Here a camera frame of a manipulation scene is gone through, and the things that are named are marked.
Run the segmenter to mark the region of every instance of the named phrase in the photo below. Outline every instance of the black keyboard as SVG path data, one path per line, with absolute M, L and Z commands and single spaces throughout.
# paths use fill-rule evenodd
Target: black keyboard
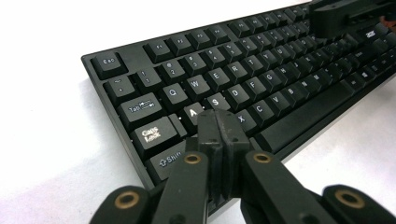
M 82 57 L 147 189 L 208 108 L 234 112 L 256 150 L 284 159 L 395 73 L 388 28 L 315 38 L 308 15 L 286 7 Z

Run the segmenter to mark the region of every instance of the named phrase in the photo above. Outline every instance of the keycap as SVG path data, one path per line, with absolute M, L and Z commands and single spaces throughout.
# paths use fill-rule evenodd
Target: keycap
M 92 65 L 100 79 L 107 79 L 128 72 L 120 55 L 113 51 L 105 51 L 92 59 Z
M 349 99 L 352 94 L 345 84 L 336 83 L 322 94 L 290 112 L 279 122 L 256 134 L 255 139 L 262 149 L 277 153 L 282 147 Z
M 127 76 L 113 77 L 105 84 L 105 89 L 114 106 L 120 103 L 132 100 L 138 96 L 137 90 Z
M 207 85 L 201 75 L 188 78 L 183 82 L 183 87 L 194 102 L 200 101 L 212 94 L 212 90 L 210 90 L 209 85 Z
M 172 146 L 179 135 L 169 118 L 162 117 L 134 130 L 131 138 L 139 156 L 145 160 Z
M 241 123 L 242 129 L 247 136 L 251 136 L 259 129 L 256 121 L 254 121 L 253 117 L 250 116 L 246 109 L 239 111 L 235 114 L 235 116 L 236 119 Z
M 143 94 L 157 91 L 163 87 L 163 81 L 152 67 L 137 71 L 132 75 L 132 79 Z
M 189 97 L 187 97 L 178 83 L 164 87 L 159 94 L 161 99 L 163 99 L 163 105 L 170 113 L 176 112 L 191 103 Z
M 190 134 L 197 133 L 197 116 L 203 111 L 204 109 L 199 103 L 185 106 L 182 110 L 180 110 L 179 115 L 181 117 L 181 122 L 184 124 Z
M 169 177 L 177 158 L 179 158 L 185 150 L 186 141 L 182 141 L 145 162 L 148 173 L 155 185 L 160 184 Z
M 144 49 L 153 63 L 161 63 L 174 57 L 163 40 L 151 40 Z
M 163 108 L 152 92 L 120 104 L 117 111 L 127 131 L 134 130 L 164 115 Z

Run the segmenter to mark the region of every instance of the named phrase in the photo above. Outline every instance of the black key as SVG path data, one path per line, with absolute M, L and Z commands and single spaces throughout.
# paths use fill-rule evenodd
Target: black key
M 245 109 L 236 113 L 235 116 L 236 119 L 241 123 L 242 129 L 247 136 L 251 136 L 253 133 L 258 131 L 259 126 Z
M 163 75 L 163 79 L 168 85 L 180 82 L 188 77 L 177 60 L 171 60 L 166 63 L 162 63 L 159 67 L 159 70 L 161 75 Z
M 262 149 L 277 153 L 351 96 L 352 92 L 349 88 L 342 83 L 337 83 L 289 113 L 279 122 L 256 134 L 255 139 Z
M 210 87 L 201 75 L 190 77 L 183 84 L 187 94 L 194 102 L 200 101 L 212 94 Z
M 144 49 L 153 63 L 160 63 L 174 57 L 163 40 L 152 40 L 145 45 Z
M 291 107 L 295 107 L 305 102 L 309 94 L 309 92 L 303 87 L 300 82 L 289 85 L 281 92 L 289 101 Z
M 194 30 L 187 35 L 195 49 L 206 49 L 212 46 L 209 36 L 203 30 Z
M 229 44 L 225 44 L 223 46 L 221 46 L 219 48 L 220 52 L 224 55 L 224 57 L 226 58 L 226 60 L 229 63 L 238 61 L 242 58 L 244 58 L 244 55 L 241 51 L 241 49 L 239 49 L 235 43 L 229 43 Z
M 237 37 L 245 37 L 248 35 L 252 35 L 249 27 L 242 20 L 233 21 L 229 26 Z
M 349 84 L 349 86 L 354 90 L 354 93 L 363 89 L 365 85 L 364 80 L 357 73 L 353 73 L 346 77 L 344 81 Z
M 257 34 L 259 32 L 263 32 L 264 26 L 256 17 L 249 17 L 245 20 L 245 23 L 250 28 L 251 33 Z
M 222 44 L 230 41 L 230 37 L 224 32 L 219 25 L 213 25 L 206 30 L 207 36 L 214 45 Z
M 163 99 L 163 104 L 170 113 L 178 111 L 191 103 L 189 97 L 187 97 L 178 83 L 164 87 L 159 94 L 161 99 Z
M 146 160 L 172 146 L 179 135 L 168 117 L 162 117 L 131 133 L 134 146 L 142 160 Z
M 273 70 L 260 75 L 259 79 L 269 92 L 280 90 L 283 83 L 286 83 L 286 78 L 282 74 L 276 74 Z
M 204 106 L 208 109 L 222 109 L 222 110 L 231 110 L 230 105 L 221 95 L 221 93 L 216 93 L 212 96 L 207 97 L 204 100 Z
M 120 104 L 117 111 L 127 131 L 134 130 L 164 115 L 163 108 L 152 92 Z
M 242 60 L 241 64 L 245 67 L 247 73 L 251 77 L 257 76 L 258 74 L 261 74 L 266 70 L 264 65 L 262 65 L 254 55 L 249 56 L 246 59 Z
M 186 141 L 183 141 L 175 146 L 169 147 L 145 162 L 149 176 L 155 185 L 160 184 L 169 177 L 175 161 L 185 151 Z
M 270 106 L 277 117 L 281 117 L 291 110 L 289 101 L 280 91 L 267 97 L 265 102 Z
M 221 68 L 206 73 L 205 79 L 213 92 L 223 91 L 233 85 Z
M 301 84 L 303 84 L 305 89 L 309 92 L 309 97 L 316 95 L 321 89 L 320 84 L 317 82 L 317 80 L 312 75 L 309 75 L 309 76 L 303 78 L 302 80 L 300 80 L 300 82 L 301 82 Z
M 173 35 L 166 40 L 166 43 L 168 44 L 169 49 L 171 49 L 176 56 L 184 55 L 194 51 L 191 43 L 184 35 Z
M 111 78 L 105 84 L 105 89 L 114 106 L 132 100 L 139 95 L 127 76 Z
M 242 83 L 242 88 L 244 88 L 244 90 L 247 92 L 247 95 L 253 102 L 260 100 L 269 93 L 257 77 L 253 77 Z
M 245 57 L 259 52 L 257 46 L 250 40 L 250 38 L 242 38 L 236 42 L 236 46 L 242 50 Z
M 276 118 L 274 112 L 264 100 L 260 100 L 256 104 L 250 106 L 247 111 L 260 128 L 267 127 Z
M 239 111 L 251 103 L 248 94 L 239 84 L 224 91 L 223 94 L 233 111 Z
M 137 71 L 136 74 L 132 75 L 132 79 L 143 94 L 157 91 L 163 87 L 163 81 L 151 67 Z
M 224 72 L 233 84 L 241 83 L 249 78 L 247 70 L 241 63 L 230 63 L 224 67 Z
M 208 68 L 206 63 L 202 60 L 198 53 L 186 56 L 180 60 L 183 67 L 187 70 L 190 76 L 197 74 L 204 74 Z
M 99 53 L 92 59 L 92 65 L 100 79 L 108 79 L 128 72 L 120 55 L 113 51 Z
M 201 53 L 201 57 L 209 69 L 222 67 L 227 64 L 227 61 L 218 49 L 207 49 Z
M 203 111 L 199 103 L 188 105 L 180 111 L 179 115 L 181 117 L 181 122 L 190 134 L 197 133 L 197 116 Z

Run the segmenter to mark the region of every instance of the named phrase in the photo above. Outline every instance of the a key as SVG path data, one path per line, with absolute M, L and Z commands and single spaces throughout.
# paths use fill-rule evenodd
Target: a key
M 168 117 L 162 117 L 131 133 L 134 146 L 142 160 L 146 160 L 172 146 L 179 135 Z
M 191 103 L 189 97 L 187 97 L 178 83 L 164 87 L 159 91 L 159 94 L 161 99 L 163 99 L 164 106 L 170 113 L 176 112 Z
M 163 81 L 152 67 L 137 71 L 132 79 L 143 94 L 157 91 L 163 86 Z
M 152 40 L 144 49 L 153 63 L 161 63 L 174 57 L 163 40 Z
M 139 95 L 127 76 L 111 78 L 105 84 L 105 89 L 114 106 L 132 100 Z
M 183 87 L 194 102 L 201 101 L 212 94 L 210 87 L 201 75 L 188 78 L 183 82 Z
M 113 51 L 99 53 L 92 59 L 92 65 L 102 80 L 128 72 L 120 55 Z
M 164 115 L 163 108 L 152 92 L 120 104 L 117 111 L 127 131 L 132 131 Z

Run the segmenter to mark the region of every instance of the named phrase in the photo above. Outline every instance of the white table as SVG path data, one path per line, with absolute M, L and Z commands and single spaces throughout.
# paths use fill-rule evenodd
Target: white table
M 112 190 L 142 186 L 79 59 L 83 54 L 303 1 L 268 2 L 3 3 L 0 223 L 87 223 Z M 314 192 L 346 184 L 396 214 L 395 112 L 393 79 L 286 165 Z M 241 223 L 237 210 L 234 200 L 208 222 Z

